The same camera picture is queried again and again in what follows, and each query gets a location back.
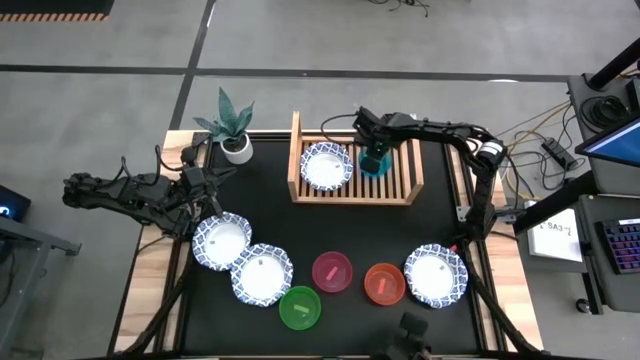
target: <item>red cup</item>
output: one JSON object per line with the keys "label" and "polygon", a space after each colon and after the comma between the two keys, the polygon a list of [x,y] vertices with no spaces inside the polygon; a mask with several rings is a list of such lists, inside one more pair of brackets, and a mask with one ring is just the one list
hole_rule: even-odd
{"label": "red cup", "polygon": [[364,290],[376,304],[393,305],[404,296],[404,275],[391,264],[375,264],[364,277]]}
{"label": "red cup", "polygon": [[340,292],[349,286],[353,278],[351,262],[337,251],[326,252],[313,262],[311,269],[313,282],[329,293]]}

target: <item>green leaves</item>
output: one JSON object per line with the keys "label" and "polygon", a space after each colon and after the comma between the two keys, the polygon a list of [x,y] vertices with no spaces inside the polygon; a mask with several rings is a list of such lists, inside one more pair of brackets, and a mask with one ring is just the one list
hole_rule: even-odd
{"label": "green leaves", "polygon": [[236,111],[227,93],[220,88],[218,91],[218,108],[220,111],[220,121],[215,117],[213,121],[195,117],[195,122],[205,130],[211,132],[214,141],[223,142],[225,140],[238,140],[244,135],[245,130],[251,123],[253,117],[253,104],[242,109],[236,116]]}
{"label": "green leaves", "polygon": [[220,120],[223,123],[233,122],[236,120],[236,110],[233,108],[231,99],[227,96],[227,93],[220,88],[218,91],[218,108],[220,109]]}
{"label": "green leaves", "polygon": [[242,111],[240,111],[240,115],[238,115],[237,129],[240,130],[241,133],[244,133],[244,130],[251,122],[251,118],[253,117],[253,104],[255,104],[255,101],[252,102],[251,105],[242,109]]}

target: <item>plastic cup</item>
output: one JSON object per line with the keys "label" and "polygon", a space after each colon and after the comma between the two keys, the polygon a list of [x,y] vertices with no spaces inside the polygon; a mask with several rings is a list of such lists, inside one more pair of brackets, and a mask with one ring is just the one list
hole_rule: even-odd
{"label": "plastic cup", "polygon": [[320,297],[307,286],[294,286],[280,299],[280,319],[292,330],[307,330],[316,324],[322,312]]}
{"label": "plastic cup", "polygon": [[329,293],[340,292],[349,286],[353,278],[351,262],[337,251],[326,252],[316,259],[311,269],[313,282]]}
{"label": "plastic cup", "polygon": [[[362,148],[362,151],[360,152],[360,157],[358,157],[358,163],[361,163],[361,162],[362,162],[362,159],[366,156],[366,152],[367,152],[367,148],[366,148],[366,147],[363,147],[363,148]],[[362,167],[361,167],[361,166],[359,166],[360,171],[361,171],[363,174],[365,174],[365,175],[367,175],[367,176],[370,176],[370,177],[380,177],[380,176],[382,176],[382,175],[386,174],[386,173],[387,173],[387,171],[389,171],[389,169],[391,168],[391,163],[392,163],[392,160],[391,160],[391,152],[387,152],[387,153],[382,157],[382,159],[380,159],[380,161],[379,161],[378,163],[379,163],[380,167],[379,167],[379,169],[378,169],[378,172],[377,172],[377,173],[370,173],[370,172],[368,172],[368,171],[364,171],[364,170],[362,170]]]}
{"label": "plastic cup", "polygon": [[364,277],[364,289],[376,304],[393,305],[404,296],[404,275],[391,264],[373,265]]}

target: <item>wooden tray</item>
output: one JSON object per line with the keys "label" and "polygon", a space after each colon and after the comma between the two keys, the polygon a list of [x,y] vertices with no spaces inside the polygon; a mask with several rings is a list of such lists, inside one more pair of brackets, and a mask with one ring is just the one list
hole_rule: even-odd
{"label": "wooden tray", "polygon": [[411,205],[424,185],[422,156],[418,140],[407,141],[394,149],[391,169],[379,178],[360,172],[358,157],[361,148],[353,144],[352,136],[332,136],[349,150],[353,161],[353,176],[348,183],[334,191],[318,191],[300,177],[300,156],[311,145],[327,141],[321,134],[303,135],[300,113],[293,113],[291,126],[291,148],[287,183],[291,200],[310,204],[347,205]]}

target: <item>potted plant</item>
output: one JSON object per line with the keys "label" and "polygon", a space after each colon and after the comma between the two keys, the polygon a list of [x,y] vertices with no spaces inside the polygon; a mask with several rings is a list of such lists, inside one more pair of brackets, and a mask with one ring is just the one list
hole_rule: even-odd
{"label": "potted plant", "polygon": [[253,156],[253,146],[251,146],[251,140],[245,132],[253,116],[253,103],[236,115],[229,96],[220,88],[218,108],[220,119],[215,116],[211,121],[199,117],[193,119],[213,135],[213,141],[220,143],[220,147],[230,163],[244,164]]}

